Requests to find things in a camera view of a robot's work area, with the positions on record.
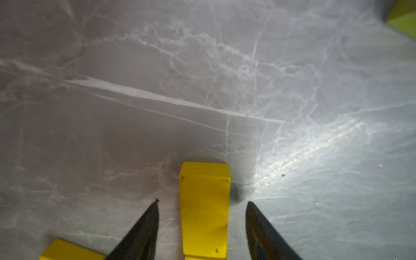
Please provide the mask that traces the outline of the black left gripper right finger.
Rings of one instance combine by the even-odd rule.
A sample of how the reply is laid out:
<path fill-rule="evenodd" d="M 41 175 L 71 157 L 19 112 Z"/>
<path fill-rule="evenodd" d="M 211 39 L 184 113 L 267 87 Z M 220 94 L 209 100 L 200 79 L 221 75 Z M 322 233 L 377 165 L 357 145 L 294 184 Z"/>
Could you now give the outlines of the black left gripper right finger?
<path fill-rule="evenodd" d="M 302 260 L 251 201 L 245 212 L 245 230 L 252 260 Z"/>

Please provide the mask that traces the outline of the yellow long block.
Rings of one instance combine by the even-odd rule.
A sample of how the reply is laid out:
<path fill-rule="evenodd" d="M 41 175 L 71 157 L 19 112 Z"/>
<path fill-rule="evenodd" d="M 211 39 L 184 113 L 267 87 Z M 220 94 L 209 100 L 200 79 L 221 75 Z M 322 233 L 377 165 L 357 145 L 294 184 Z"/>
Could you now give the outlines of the yellow long block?
<path fill-rule="evenodd" d="M 40 256 L 39 260 L 104 260 L 105 255 L 56 239 Z"/>
<path fill-rule="evenodd" d="M 227 164 L 185 162 L 179 175 L 183 253 L 226 259 L 231 174 Z"/>

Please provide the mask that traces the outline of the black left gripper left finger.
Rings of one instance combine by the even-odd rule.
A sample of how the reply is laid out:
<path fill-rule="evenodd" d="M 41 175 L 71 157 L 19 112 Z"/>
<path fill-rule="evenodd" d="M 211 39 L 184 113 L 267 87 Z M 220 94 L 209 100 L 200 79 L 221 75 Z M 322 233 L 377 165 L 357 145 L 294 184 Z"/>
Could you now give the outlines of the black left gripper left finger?
<path fill-rule="evenodd" d="M 106 260 L 154 260 L 159 228 L 159 200 L 156 199 Z"/>

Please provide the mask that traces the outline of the lime green long block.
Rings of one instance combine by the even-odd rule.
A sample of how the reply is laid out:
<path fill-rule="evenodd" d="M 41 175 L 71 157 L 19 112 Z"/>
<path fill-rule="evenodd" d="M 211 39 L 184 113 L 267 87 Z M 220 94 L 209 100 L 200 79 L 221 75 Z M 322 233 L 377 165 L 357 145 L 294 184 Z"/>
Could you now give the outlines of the lime green long block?
<path fill-rule="evenodd" d="M 416 0 L 398 0 L 386 17 L 386 23 L 397 31 L 416 39 Z"/>

